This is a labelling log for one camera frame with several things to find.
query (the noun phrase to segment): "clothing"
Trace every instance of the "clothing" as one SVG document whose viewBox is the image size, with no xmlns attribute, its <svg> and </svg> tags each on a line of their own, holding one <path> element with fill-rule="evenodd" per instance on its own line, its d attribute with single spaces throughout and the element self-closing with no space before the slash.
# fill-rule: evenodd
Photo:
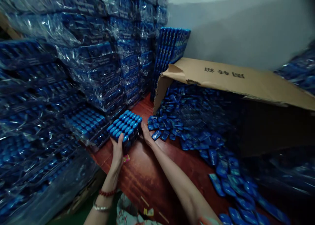
<svg viewBox="0 0 315 225">
<path fill-rule="evenodd" d="M 161 223 L 144 220 L 138 213 L 138 209 L 131 203 L 123 193 L 117 203 L 117 225 L 162 225 Z M 198 225 L 219 225 L 218 222 L 209 217 L 201 217 Z"/>
</svg>

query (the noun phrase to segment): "hand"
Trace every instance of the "hand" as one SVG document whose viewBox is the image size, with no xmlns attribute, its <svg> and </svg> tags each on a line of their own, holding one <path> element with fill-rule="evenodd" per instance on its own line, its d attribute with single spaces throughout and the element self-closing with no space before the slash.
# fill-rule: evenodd
<svg viewBox="0 0 315 225">
<path fill-rule="evenodd" d="M 148 144 L 148 146 L 152 147 L 155 144 L 155 142 L 152 139 L 152 137 L 150 136 L 148 125 L 145 124 L 144 122 L 141 122 L 141 128 L 142 128 L 143 137 L 144 137 L 145 142 Z"/>
<path fill-rule="evenodd" d="M 111 141 L 113 143 L 113 161 L 112 161 L 112 167 L 115 169 L 118 169 L 122 166 L 123 162 L 123 153 L 122 153 L 122 141 L 124 139 L 124 135 L 121 133 L 118 139 L 118 143 L 111 138 Z"/>
</svg>

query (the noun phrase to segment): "red beaded bracelet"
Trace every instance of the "red beaded bracelet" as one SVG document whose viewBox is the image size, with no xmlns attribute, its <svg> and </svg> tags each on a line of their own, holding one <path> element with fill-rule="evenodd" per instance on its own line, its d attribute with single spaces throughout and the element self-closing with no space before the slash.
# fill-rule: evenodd
<svg viewBox="0 0 315 225">
<path fill-rule="evenodd" d="M 105 197 L 109 197 L 111 195 L 114 195 L 116 193 L 116 189 L 111 191 L 111 192 L 104 192 L 102 191 L 102 189 L 99 190 L 98 194 L 99 195 L 102 195 L 102 196 L 105 196 Z"/>
</svg>

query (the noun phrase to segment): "wooden floor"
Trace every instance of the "wooden floor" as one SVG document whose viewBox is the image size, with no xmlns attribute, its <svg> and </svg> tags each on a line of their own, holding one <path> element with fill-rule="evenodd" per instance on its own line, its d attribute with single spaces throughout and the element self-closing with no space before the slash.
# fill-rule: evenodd
<svg viewBox="0 0 315 225">
<path fill-rule="evenodd" d="M 140 101 L 132 110 L 147 122 L 153 115 L 153 103 L 149 95 Z M 187 174 L 216 214 L 228 214 L 228 207 L 235 207 L 234 200 L 219 197 L 208 177 L 214 173 L 196 151 L 183 151 L 179 140 L 166 142 L 158 139 L 159 147 Z M 113 145 L 110 141 L 92 157 L 108 173 L 113 157 Z M 188 219 L 179 200 L 169 184 L 162 168 L 153 152 L 146 143 L 139 139 L 129 151 L 130 161 L 123 165 L 118 187 L 138 207 L 142 213 L 145 209 L 154 209 L 154 216 L 150 219 L 162 224 L 188 224 Z M 257 207 L 257 211 L 266 215 L 271 224 L 280 224 L 267 212 Z"/>
</svg>

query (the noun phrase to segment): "open cardboard box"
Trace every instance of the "open cardboard box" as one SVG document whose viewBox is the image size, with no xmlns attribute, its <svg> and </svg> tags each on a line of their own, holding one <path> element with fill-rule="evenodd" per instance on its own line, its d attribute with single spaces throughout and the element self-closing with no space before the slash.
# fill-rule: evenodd
<svg viewBox="0 0 315 225">
<path fill-rule="evenodd" d="M 253 100 L 241 134 L 242 157 L 315 143 L 315 97 L 270 71 L 183 57 L 160 75 L 154 114 L 173 80 Z"/>
</svg>

